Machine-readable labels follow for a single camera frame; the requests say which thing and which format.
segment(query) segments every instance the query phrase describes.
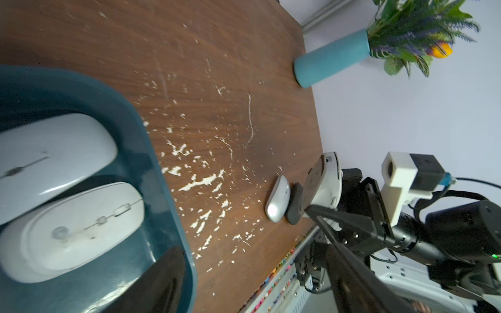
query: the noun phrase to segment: teal vase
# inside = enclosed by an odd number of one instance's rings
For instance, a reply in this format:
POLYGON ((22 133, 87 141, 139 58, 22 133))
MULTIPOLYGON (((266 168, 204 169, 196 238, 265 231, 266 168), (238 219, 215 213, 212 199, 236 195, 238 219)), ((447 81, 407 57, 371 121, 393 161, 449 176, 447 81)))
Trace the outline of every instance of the teal vase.
POLYGON ((359 30, 294 61, 294 75, 307 88, 370 55, 367 30, 359 30))

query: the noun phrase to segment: wireless mouse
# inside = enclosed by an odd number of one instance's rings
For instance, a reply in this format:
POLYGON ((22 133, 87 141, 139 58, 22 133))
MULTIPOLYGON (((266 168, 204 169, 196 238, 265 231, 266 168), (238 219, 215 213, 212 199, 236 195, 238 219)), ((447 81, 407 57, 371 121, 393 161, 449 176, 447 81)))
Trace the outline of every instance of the wireless mouse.
POLYGON ((0 133, 0 224, 110 164, 117 146, 84 114, 65 114, 0 133))
POLYGON ((285 214, 289 200, 291 198, 291 188, 284 175, 277 178, 275 186, 266 202, 266 215, 270 221, 278 223, 285 214))
POLYGON ((144 203, 118 182, 45 204, 0 234, 0 263, 13 280, 45 281, 94 260, 135 232, 144 203))

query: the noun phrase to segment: yellow flower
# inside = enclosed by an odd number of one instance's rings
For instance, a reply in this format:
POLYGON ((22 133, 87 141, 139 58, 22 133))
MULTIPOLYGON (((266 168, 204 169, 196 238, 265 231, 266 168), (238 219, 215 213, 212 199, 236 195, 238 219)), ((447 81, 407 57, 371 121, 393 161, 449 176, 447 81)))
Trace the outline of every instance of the yellow flower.
POLYGON ((439 49, 438 47, 431 47, 427 54, 439 59, 447 58, 452 54, 452 48, 447 43, 439 43, 438 46, 442 49, 439 49))

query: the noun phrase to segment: table surface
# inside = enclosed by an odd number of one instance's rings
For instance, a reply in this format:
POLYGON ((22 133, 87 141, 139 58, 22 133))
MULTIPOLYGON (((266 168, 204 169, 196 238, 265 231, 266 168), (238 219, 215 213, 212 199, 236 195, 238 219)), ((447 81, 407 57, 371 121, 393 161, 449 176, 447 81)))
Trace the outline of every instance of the table surface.
POLYGON ((77 71, 144 120, 194 252, 194 312, 236 312, 313 225, 269 221, 278 174, 304 182, 322 146, 292 63, 300 26, 275 0, 3 4, 3 64, 77 71))

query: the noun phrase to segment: blue connector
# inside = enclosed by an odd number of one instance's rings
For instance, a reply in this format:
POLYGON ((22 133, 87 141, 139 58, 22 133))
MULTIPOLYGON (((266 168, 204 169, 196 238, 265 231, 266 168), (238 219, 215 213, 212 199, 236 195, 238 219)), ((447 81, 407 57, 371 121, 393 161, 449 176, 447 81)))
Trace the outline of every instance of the blue connector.
POLYGON ((452 175, 449 172, 447 172, 444 178, 442 178, 442 180, 440 181, 439 185, 448 186, 451 183, 452 183, 452 175))

